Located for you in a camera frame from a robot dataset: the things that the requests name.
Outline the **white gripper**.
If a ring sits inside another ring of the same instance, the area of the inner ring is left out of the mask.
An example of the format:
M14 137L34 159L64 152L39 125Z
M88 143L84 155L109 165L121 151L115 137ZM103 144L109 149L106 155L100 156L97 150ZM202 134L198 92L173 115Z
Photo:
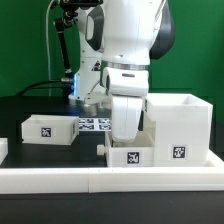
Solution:
M103 107L111 110L112 139L118 143L132 143L138 132L143 99L135 96L121 96L90 92L84 102L88 105L101 103Z

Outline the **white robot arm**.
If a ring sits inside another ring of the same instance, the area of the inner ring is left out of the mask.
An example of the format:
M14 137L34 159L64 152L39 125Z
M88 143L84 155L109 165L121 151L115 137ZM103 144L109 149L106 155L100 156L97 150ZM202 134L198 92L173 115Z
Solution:
M175 41L168 0L60 0L65 18L87 12L85 39L102 54L100 85L110 97L112 139L136 138L148 94L149 65Z

